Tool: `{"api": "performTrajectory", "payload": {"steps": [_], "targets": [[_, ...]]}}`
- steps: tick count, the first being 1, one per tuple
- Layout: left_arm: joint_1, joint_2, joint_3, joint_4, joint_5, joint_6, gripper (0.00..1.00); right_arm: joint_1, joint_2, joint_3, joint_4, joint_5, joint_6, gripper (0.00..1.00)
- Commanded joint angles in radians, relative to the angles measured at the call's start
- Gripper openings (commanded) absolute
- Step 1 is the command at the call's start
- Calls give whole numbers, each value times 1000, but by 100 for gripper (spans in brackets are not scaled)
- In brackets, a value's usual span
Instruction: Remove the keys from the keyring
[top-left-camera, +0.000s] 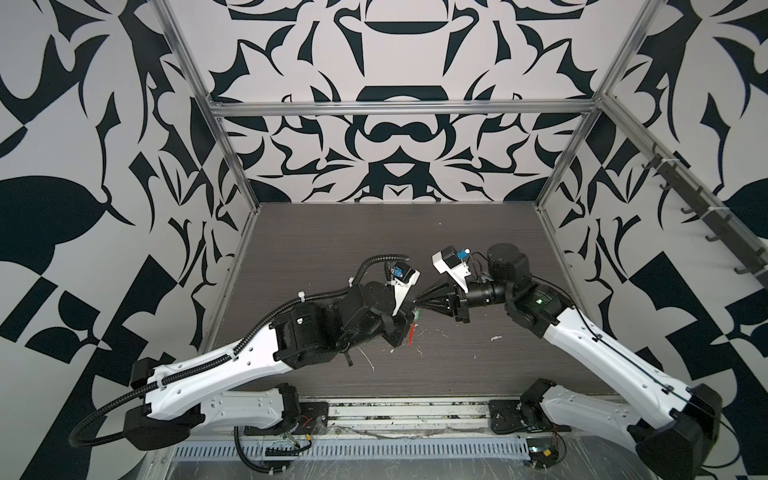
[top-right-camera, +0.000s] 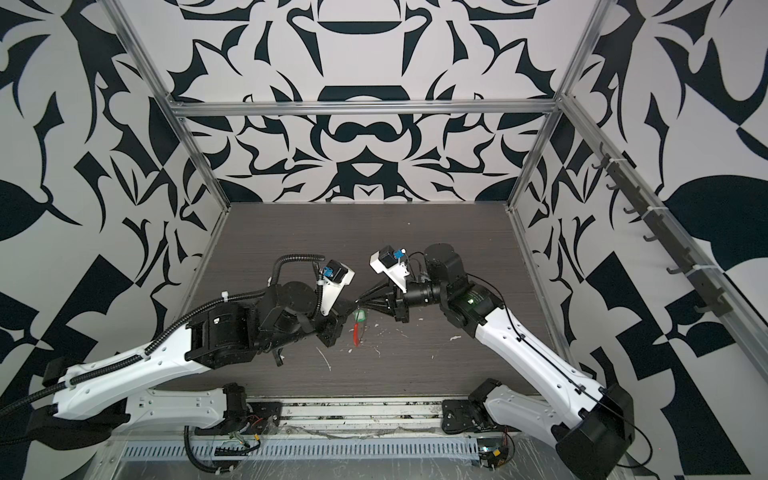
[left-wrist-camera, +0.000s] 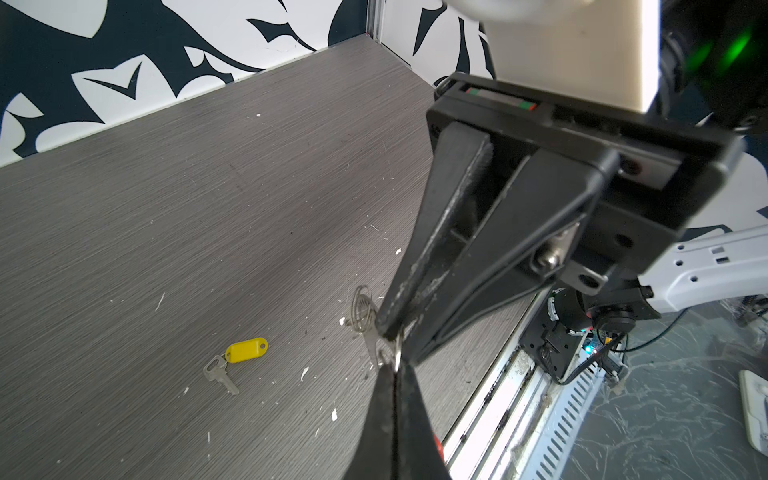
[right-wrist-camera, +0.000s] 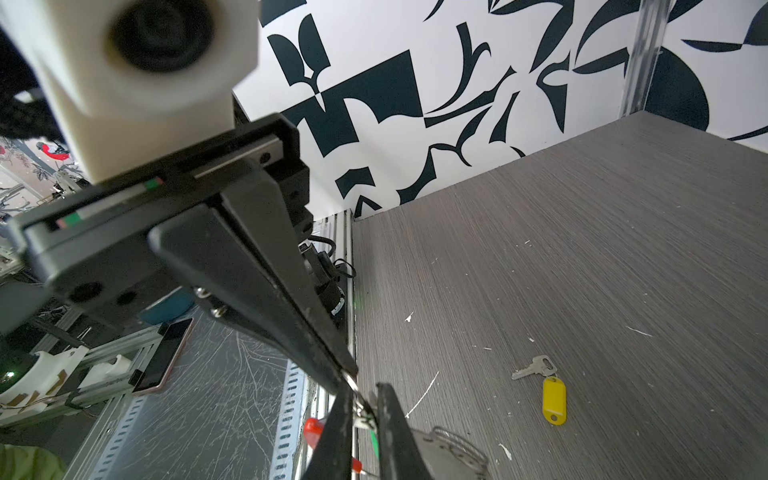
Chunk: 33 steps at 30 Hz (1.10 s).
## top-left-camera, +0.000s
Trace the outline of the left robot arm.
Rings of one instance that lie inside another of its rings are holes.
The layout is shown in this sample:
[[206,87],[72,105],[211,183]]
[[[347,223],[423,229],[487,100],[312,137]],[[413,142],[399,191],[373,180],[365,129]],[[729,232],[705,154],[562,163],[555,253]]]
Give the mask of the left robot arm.
[[157,387],[141,394],[141,406],[125,414],[125,438],[149,451],[214,426],[248,426],[267,434],[295,426],[299,402],[290,385],[238,406],[222,395],[257,379],[328,363],[376,337],[400,346],[414,321],[406,303],[409,290],[397,280],[372,281],[350,287],[339,298],[296,300],[251,339],[177,363],[137,361],[132,387]]

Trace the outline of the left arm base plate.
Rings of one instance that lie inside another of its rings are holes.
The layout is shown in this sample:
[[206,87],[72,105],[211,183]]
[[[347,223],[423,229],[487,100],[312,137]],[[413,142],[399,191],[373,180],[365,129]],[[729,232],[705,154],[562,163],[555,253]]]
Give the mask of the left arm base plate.
[[283,433],[311,434],[325,428],[329,416],[328,402],[301,401],[297,413],[289,413],[286,419],[281,420],[275,426],[269,428],[257,428],[246,426],[245,436],[276,436]]

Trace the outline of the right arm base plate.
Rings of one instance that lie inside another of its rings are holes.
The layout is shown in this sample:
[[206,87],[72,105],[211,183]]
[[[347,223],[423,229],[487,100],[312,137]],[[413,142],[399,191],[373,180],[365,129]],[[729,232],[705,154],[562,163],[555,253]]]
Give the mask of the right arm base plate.
[[571,432],[572,428],[551,421],[541,407],[520,400],[490,400],[490,429],[497,435]]

